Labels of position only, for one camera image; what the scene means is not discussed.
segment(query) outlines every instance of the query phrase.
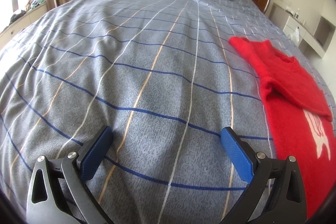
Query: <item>metal screw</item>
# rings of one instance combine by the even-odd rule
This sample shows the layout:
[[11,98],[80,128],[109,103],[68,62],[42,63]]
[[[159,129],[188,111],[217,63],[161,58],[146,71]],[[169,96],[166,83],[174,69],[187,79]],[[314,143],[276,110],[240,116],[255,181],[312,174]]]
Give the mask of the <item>metal screw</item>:
[[260,158],[260,159],[264,159],[264,158],[266,158],[266,155],[263,152],[258,152],[257,157]]
[[76,157],[77,156],[77,153],[76,152],[70,152],[69,154],[68,154],[68,158],[69,159],[73,159],[74,157]]
[[44,161],[44,159],[45,159],[45,156],[39,156],[39,157],[37,158],[37,161],[38,161],[38,162],[41,162],[41,161]]
[[296,158],[294,156],[289,156],[288,159],[291,162],[296,162]]

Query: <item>bed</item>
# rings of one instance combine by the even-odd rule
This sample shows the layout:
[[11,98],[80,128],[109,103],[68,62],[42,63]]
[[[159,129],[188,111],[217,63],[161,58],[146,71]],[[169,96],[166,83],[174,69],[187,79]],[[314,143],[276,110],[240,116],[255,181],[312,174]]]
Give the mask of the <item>bed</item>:
[[0,51],[0,184],[16,211],[25,218],[38,156],[78,151],[107,124],[113,144],[87,186],[115,223],[219,223],[246,187],[221,129],[276,157],[259,79],[231,36],[295,56],[335,109],[319,73],[264,16],[268,4],[72,0],[17,34]]

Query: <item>wall socket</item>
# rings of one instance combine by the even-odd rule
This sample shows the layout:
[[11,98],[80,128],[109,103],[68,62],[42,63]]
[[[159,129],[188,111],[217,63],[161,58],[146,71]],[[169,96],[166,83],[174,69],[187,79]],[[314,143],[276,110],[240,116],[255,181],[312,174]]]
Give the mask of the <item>wall socket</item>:
[[286,3],[288,6],[292,5],[292,2],[290,2],[289,0],[282,0],[284,3]]

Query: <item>drawer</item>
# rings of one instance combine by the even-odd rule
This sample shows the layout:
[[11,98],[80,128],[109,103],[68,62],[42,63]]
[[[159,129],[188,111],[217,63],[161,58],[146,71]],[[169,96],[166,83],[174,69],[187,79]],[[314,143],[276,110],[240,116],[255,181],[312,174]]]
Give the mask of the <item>drawer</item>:
[[307,32],[306,29],[304,27],[302,27],[302,25],[300,23],[298,23],[291,16],[288,17],[287,22],[286,22],[286,26],[290,27],[293,31],[295,31],[296,28],[299,27],[299,33],[300,33],[301,37],[304,37],[306,32]]
[[[285,35],[290,39],[291,35],[293,35],[295,33],[295,31],[293,31],[290,27],[288,27],[287,25],[284,27],[283,32],[285,33]],[[299,32],[299,43],[295,43],[295,45],[300,45],[302,41],[302,36],[301,33]]]
[[6,32],[9,33],[10,38],[12,39],[18,32],[30,25],[29,17],[24,15],[14,22],[10,27],[7,28]]
[[29,13],[30,22],[34,23],[36,20],[39,20],[47,12],[47,6],[42,4],[40,7],[35,8]]
[[9,32],[3,32],[0,35],[0,50],[11,40],[11,35]]

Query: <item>white logo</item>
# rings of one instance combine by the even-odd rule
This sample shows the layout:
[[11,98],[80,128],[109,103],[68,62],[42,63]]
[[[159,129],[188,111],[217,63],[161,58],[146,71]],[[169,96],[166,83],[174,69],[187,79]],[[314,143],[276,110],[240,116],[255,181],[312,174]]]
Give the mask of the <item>white logo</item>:
[[329,142],[324,132],[323,124],[322,124],[320,117],[305,109],[303,110],[303,112],[309,124],[311,134],[316,143],[317,158],[321,157],[322,148],[323,148],[323,145],[325,145],[328,151],[328,158],[330,160]]

